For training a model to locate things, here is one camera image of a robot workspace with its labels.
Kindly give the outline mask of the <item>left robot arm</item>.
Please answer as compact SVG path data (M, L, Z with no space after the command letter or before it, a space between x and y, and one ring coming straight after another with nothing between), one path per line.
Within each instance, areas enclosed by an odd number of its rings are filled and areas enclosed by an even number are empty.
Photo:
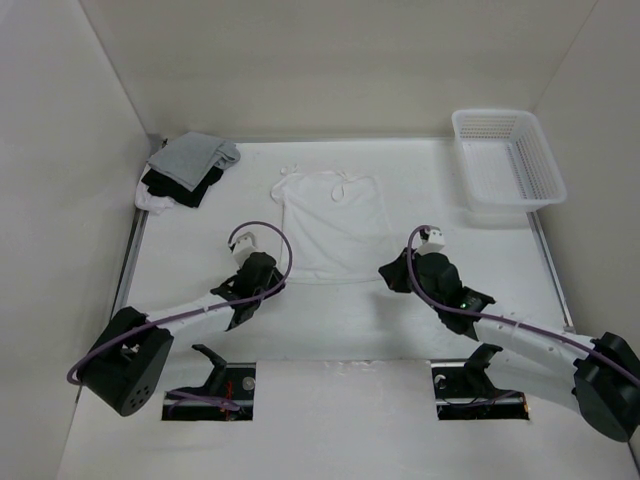
M68 379L89 389L122 417L139 411L160 381L174 341L205 352L205 336L227 333L250 320L262 302L285 287L291 269L281 272L265 252L252 252L237 272L199 299L165 311L120 309Z

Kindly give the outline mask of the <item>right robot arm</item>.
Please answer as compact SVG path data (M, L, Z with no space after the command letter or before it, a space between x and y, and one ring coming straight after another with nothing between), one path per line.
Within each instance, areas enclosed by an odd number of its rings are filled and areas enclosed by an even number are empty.
M547 330L489 313L494 298L465 286L441 253L404 249L378 272L389 290L419 296L448 330L479 342L463 373L471 393L529 393L578 413L611 440L633 437L639 357L622 337Z

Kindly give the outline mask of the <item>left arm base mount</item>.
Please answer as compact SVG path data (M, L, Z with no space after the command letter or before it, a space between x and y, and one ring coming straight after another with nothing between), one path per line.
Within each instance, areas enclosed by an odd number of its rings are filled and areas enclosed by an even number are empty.
M176 387L165 393L163 421L252 421L257 365L227 362L203 344L191 348L204 355L211 371L199 386Z

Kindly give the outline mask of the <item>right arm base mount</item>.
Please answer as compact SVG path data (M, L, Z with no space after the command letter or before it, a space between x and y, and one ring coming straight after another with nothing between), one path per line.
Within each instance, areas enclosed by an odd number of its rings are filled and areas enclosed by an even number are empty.
M529 420L524 394L496 388L487 375L490 361L500 351L500 347L481 344L467 359L431 364L439 420Z

